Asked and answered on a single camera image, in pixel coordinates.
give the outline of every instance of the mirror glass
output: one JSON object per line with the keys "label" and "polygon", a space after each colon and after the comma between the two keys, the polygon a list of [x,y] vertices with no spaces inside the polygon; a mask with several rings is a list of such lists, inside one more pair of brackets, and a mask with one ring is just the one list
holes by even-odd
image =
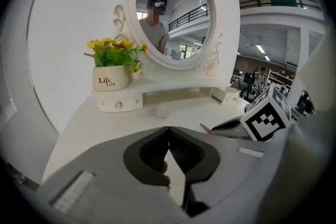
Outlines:
{"label": "mirror glass", "polygon": [[183,60],[206,46],[206,0],[136,0],[136,11],[148,40],[166,57]]}

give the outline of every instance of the desk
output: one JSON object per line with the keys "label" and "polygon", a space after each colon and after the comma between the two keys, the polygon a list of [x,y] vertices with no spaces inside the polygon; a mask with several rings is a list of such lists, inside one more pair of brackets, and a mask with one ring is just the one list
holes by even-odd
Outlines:
{"label": "desk", "polygon": [[[155,116],[156,108],[160,104],[169,109],[170,115],[166,119],[158,119]],[[107,113],[99,110],[93,97],[88,97],[72,116],[58,139],[44,172],[43,182],[71,160],[104,141],[162,126],[182,126],[205,132],[200,123],[213,128],[243,115],[246,104],[248,102],[238,98],[236,104],[220,105],[216,99],[200,92],[185,91],[145,95],[142,109]],[[168,163],[166,175],[171,179],[170,194],[177,203],[182,204],[184,174],[170,151],[165,160]]]}

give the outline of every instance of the white ceramic pot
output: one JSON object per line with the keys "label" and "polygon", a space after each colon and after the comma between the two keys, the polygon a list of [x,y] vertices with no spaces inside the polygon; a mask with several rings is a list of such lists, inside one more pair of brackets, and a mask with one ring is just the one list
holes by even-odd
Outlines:
{"label": "white ceramic pot", "polygon": [[95,91],[116,91],[128,84],[127,70],[124,65],[115,67],[94,67],[92,83]]}

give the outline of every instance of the potted plant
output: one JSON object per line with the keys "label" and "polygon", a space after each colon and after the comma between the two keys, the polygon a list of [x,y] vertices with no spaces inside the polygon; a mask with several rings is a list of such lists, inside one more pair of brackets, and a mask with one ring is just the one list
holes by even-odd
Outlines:
{"label": "potted plant", "polygon": [[92,83],[95,91],[115,91],[128,84],[128,73],[139,74],[140,60],[138,54],[147,52],[147,45],[133,47],[134,42],[122,40],[116,42],[111,38],[91,40],[87,46],[94,54],[95,67],[92,71]]}

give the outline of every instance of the ceiling light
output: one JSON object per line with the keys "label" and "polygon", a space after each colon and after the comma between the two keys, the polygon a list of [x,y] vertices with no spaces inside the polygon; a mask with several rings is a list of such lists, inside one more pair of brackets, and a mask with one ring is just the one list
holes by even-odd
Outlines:
{"label": "ceiling light", "polygon": [[261,53],[265,53],[265,51],[262,49],[261,45],[257,45],[257,48],[261,51]]}

